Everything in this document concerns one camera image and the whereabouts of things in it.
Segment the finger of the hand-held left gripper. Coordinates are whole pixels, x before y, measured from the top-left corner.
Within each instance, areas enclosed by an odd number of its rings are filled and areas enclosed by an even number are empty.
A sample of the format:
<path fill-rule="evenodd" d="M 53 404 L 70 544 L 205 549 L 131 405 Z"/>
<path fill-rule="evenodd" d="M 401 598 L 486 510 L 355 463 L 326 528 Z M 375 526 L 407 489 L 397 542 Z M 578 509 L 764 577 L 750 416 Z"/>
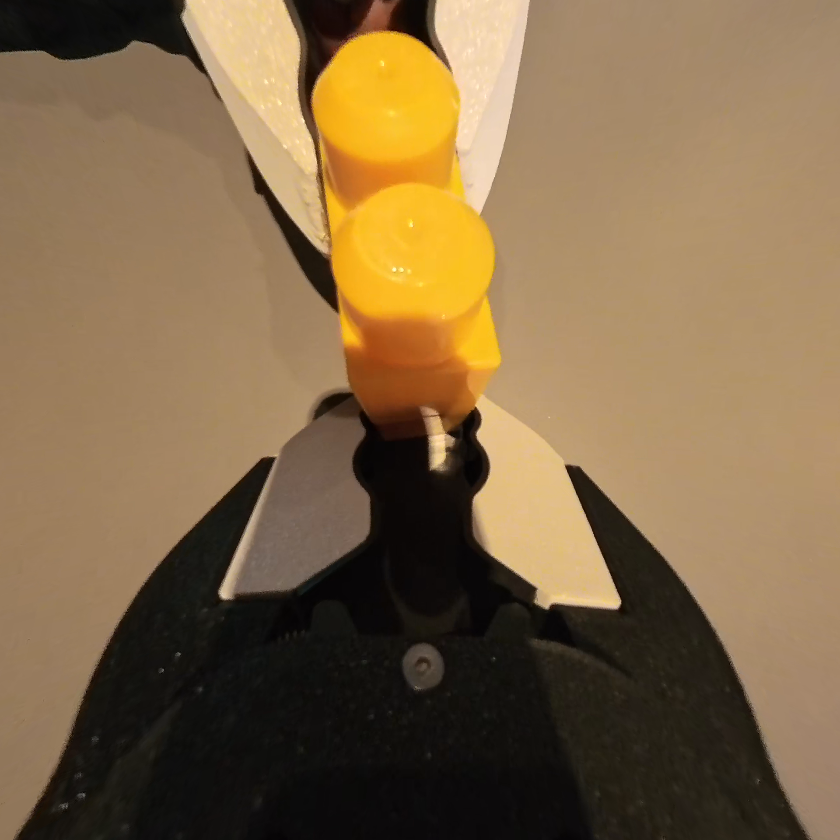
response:
<path fill-rule="evenodd" d="M 182 22 L 271 194 L 327 256 L 319 157 L 303 105 L 306 37 L 294 6 L 185 1 Z"/>
<path fill-rule="evenodd" d="M 460 98 L 456 153 L 466 200 L 481 212 L 508 135 L 529 18 L 529 1 L 429 4 L 434 50 Z"/>

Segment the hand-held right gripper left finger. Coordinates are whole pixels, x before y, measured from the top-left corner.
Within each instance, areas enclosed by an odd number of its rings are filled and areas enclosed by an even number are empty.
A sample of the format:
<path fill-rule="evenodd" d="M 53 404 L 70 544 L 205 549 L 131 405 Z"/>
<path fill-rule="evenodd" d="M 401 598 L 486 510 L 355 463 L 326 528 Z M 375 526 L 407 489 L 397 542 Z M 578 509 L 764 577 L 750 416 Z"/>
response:
<path fill-rule="evenodd" d="M 371 535 L 371 498 L 357 477 L 365 437 L 350 394 L 280 448 L 219 586 L 223 602 L 299 594 Z"/>

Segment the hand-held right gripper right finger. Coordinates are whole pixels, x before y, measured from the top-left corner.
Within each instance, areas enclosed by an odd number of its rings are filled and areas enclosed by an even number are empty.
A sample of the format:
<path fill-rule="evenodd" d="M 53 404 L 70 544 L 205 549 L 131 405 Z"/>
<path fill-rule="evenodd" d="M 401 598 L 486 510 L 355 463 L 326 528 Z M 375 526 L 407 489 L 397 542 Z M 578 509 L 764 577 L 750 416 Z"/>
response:
<path fill-rule="evenodd" d="M 622 604 L 561 455 L 482 396 L 477 444 L 489 471 L 472 505 L 479 546 L 531 591 L 536 606 L 617 611 Z"/>

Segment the yellow two-stud block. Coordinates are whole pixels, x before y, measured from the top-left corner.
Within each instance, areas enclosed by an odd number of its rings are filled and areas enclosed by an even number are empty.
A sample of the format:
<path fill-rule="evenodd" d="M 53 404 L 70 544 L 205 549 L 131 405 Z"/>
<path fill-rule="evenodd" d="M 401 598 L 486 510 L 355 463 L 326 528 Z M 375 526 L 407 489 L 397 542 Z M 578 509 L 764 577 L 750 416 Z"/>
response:
<path fill-rule="evenodd" d="M 501 362 L 459 105 L 446 65 L 396 31 L 346 42 L 311 95 L 346 373 L 386 439 L 461 425 Z"/>

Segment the person's left hand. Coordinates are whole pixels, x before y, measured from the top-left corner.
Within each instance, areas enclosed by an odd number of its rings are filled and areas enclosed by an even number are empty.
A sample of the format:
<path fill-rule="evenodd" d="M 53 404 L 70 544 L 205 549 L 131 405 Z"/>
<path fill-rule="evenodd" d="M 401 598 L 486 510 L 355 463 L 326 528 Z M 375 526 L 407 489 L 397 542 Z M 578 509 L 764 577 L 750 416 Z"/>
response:
<path fill-rule="evenodd" d="M 183 1 L 2 1 L 1 51 L 61 60 L 114 53 L 133 42 L 203 64 L 182 21 Z"/>

